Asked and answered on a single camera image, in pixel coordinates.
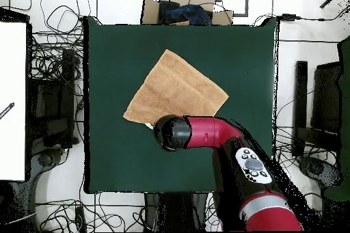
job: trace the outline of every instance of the table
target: table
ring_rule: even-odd
[[[85,192],[215,190],[211,149],[165,152],[147,126],[122,117],[165,49],[225,90],[217,116],[240,122],[271,156],[276,24],[99,25],[85,17]]]

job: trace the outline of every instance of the pen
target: pen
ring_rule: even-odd
[[[0,120],[3,118],[10,110],[14,107],[14,102],[10,103],[8,107],[6,107],[1,113],[0,113]]]

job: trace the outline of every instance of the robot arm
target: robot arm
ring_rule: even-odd
[[[169,115],[155,124],[154,134],[168,151],[214,149],[213,160],[221,170],[218,216],[224,231],[240,230],[233,225],[233,217],[239,217],[247,231],[302,231],[264,161],[231,123],[221,118]]]

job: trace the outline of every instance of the blue cloth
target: blue cloth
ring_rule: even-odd
[[[212,25],[210,17],[202,6],[184,5],[179,7],[178,5],[170,3],[167,5],[167,2],[160,2],[161,18],[164,18],[165,10],[165,24],[189,21],[190,25]]]

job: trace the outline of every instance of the cloth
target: cloth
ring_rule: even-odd
[[[214,116],[228,95],[177,54],[165,50],[124,113],[154,123],[164,115]]]
[[[200,5],[184,5],[161,1],[159,5],[160,18],[164,18],[165,24],[189,21],[190,25],[212,25],[211,19]]]

